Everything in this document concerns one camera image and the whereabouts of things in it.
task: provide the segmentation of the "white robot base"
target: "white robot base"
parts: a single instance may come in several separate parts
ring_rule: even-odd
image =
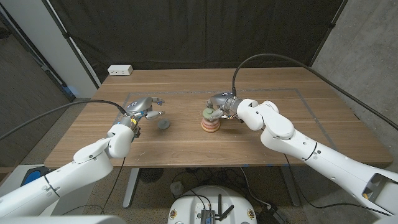
[[[203,200],[206,211],[203,211],[199,198]],[[231,189],[217,185],[200,186],[183,194],[170,208],[167,221],[168,224],[257,223],[253,206],[248,200]]]

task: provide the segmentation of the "wire on floor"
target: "wire on floor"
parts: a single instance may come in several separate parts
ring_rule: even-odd
[[[76,209],[81,208],[81,207],[86,207],[86,206],[99,207],[101,209],[100,215],[105,215],[104,209],[101,206],[99,206],[99,205],[82,205],[82,206],[76,207],[76,208],[74,208],[72,210],[69,210],[69,211],[65,212],[64,214],[62,214],[62,215],[68,214],[68,213],[70,213],[73,210],[76,210]]]
[[[251,190],[250,190],[250,186],[249,186],[248,177],[246,177],[246,174],[244,173],[243,168],[242,168],[242,167],[240,167],[240,168],[241,168],[241,171],[242,171],[242,173],[243,173],[244,179],[246,180],[246,184],[248,185],[248,190],[249,190],[249,193],[250,193],[251,197],[252,197],[254,200],[256,200],[256,201],[258,201],[258,202],[261,202],[261,203],[263,203],[264,205],[266,205],[266,206],[267,206],[267,209],[270,210],[270,209],[272,208],[272,206],[271,206],[269,203],[263,202],[262,200],[258,199],[257,197],[255,197],[255,196],[252,194],[252,192],[251,192]]]
[[[274,57],[274,58],[281,58],[284,60],[287,60],[289,62],[292,62],[300,67],[303,67],[305,69],[307,69],[308,71],[312,72],[314,75],[316,75],[318,78],[322,79],[325,83],[329,84],[331,87],[333,87],[334,89],[336,89],[337,91],[339,91],[340,93],[344,94],[345,96],[347,96],[348,98],[350,98],[351,100],[355,101],[357,104],[363,106],[365,109],[367,109],[368,111],[372,112],[373,114],[375,114],[376,116],[378,116],[379,118],[381,118],[383,121],[385,121],[386,123],[390,124],[393,128],[395,128],[398,131],[398,125],[395,124],[394,122],[392,122],[390,119],[388,119],[387,117],[385,117],[383,114],[380,114],[379,112],[377,112],[375,109],[371,108],[370,106],[368,106],[367,104],[363,103],[361,100],[357,99],[355,96],[349,94],[348,92],[346,92],[345,90],[343,90],[342,88],[340,88],[339,86],[335,85],[334,83],[332,83],[331,81],[329,81],[327,78],[325,78],[323,75],[321,75],[320,73],[318,73],[317,71],[315,71],[313,68],[304,65],[303,63],[294,60],[290,57],[284,56],[284,55],[279,55],[279,54],[257,54],[257,55],[253,55],[252,57],[249,57],[248,59],[246,59],[245,61],[243,61],[235,70],[234,72],[234,76],[232,78],[232,94],[233,96],[236,96],[236,89],[235,89],[235,78],[236,75],[238,74],[239,69],[248,61],[254,59],[254,58],[259,58],[259,57]]]
[[[28,124],[32,123],[33,121],[36,121],[37,119],[40,119],[40,118],[42,118],[42,117],[44,117],[44,116],[47,116],[47,115],[49,115],[49,114],[51,114],[51,113],[54,113],[54,112],[58,111],[58,110],[62,110],[62,109],[67,108],[67,107],[69,107],[69,106],[77,105],[77,104],[81,104],[81,103],[107,103],[107,104],[116,106],[122,114],[125,114],[125,113],[126,113],[126,111],[123,109],[122,106],[118,105],[117,103],[114,103],[114,102],[112,102],[112,101],[107,101],[107,100],[85,100],[85,101],[77,101],[77,102],[73,102],[73,103],[67,103],[67,104],[65,104],[65,105],[62,105],[62,106],[60,106],[60,107],[58,107],[58,108],[52,109],[52,110],[50,110],[50,111],[47,111],[47,112],[45,112],[45,113],[43,113],[43,114],[41,114],[41,115],[38,115],[38,116],[36,116],[36,117],[34,117],[34,118],[32,118],[32,119],[30,119],[30,120],[28,120],[28,121],[26,121],[26,122],[20,124],[20,125],[18,125],[18,126],[15,127],[14,129],[12,129],[12,130],[10,130],[9,132],[7,132],[6,134],[3,134],[3,135],[0,137],[0,141],[3,140],[4,138],[6,138],[7,136],[9,136],[10,134],[12,134],[12,133],[14,133],[14,132],[20,130],[20,129],[23,128],[24,126],[27,126]]]
[[[120,173],[122,172],[122,168],[123,168],[123,165],[124,165],[124,161],[125,161],[125,160],[126,160],[126,158],[123,159],[122,166],[120,167],[118,176],[116,177],[116,180],[114,181],[114,184],[113,184],[111,193],[109,193],[108,198],[107,198],[106,201],[105,201],[104,209],[105,209],[105,207],[106,207],[106,204],[107,204],[109,198],[110,198],[111,195],[112,195],[112,192],[113,192],[113,190],[114,190],[114,187],[116,186],[116,183],[118,182],[118,179],[119,179]]]
[[[306,198],[306,196],[303,194],[303,191],[301,190],[301,188],[300,188],[300,186],[299,186],[299,183],[297,182],[296,176],[294,176],[294,174],[293,174],[293,170],[292,170],[292,167],[290,166],[289,159],[287,158],[286,154],[284,154],[284,155],[285,155],[287,164],[289,165],[289,171],[290,171],[290,174],[292,174],[294,184],[295,184],[296,187],[298,188],[298,191],[299,191],[300,194],[303,196],[304,200],[305,200],[307,203],[309,203],[312,207],[318,208],[318,209],[324,209],[324,208],[329,208],[329,207],[334,207],[334,206],[340,206],[340,205],[349,205],[349,206],[355,206],[355,207],[359,207],[359,208],[365,208],[365,209],[368,209],[368,210],[373,211],[373,212],[377,212],[377,213],[380,213],[380,214],[383,214],[383,215],[390,216],[389,214],[387,214],[387,213],[385,213],[385,212],[382,212],[382,211],[379,211],[379,210],[376,210],[376,209],[373,209],[373,208],[369,208],[369,207],[366,207],[366,206],[363,206],[363,205],[356,205],[356,204],[353,204],[353,203],[334,203],[334,204],[325,205],[325,206],[316,206],[316,205],[312,204],[312,203]]]

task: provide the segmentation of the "green ring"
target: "green ring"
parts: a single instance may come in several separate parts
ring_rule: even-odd
[[[206,108],[203,110],[202,115],[205,119],[210,119],[211,118],[211,114],[214,112],[215,110],[213,108]]]

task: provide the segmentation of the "table leg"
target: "table leg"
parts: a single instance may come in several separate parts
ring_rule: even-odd
[[[127,184],[126,194],[123,199],[123,208],[129,208],[131,206],[134,192],[136,191],[136,185],[138,183],[139,168],[132,168],[130,172],[129,183]]]
[[[282,171],[287,191],[289,192],[290,199],[292,200],[292,205],[295,207],[299,207],[300,198],[299,194],[297,193],[297,189],[295,187],[294,180],[292,174],[290,173],[289,167],[283,166],[280,167],[280,170]]]

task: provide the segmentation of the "orange ring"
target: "orange ring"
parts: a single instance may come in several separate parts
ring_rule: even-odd
[[[219,126],[216,127],[215,129],[207,129],[207,128],[205,128],[205,127],[203,126],[203,123],[200,123],[200,126],[201,126],[201,128],[202,128],[203,130],[205,130],[206,132],[213,133],[213,132],[216,132],[217,130],[219,130],[219,128],[220,128],[221,125],[219,125]]]

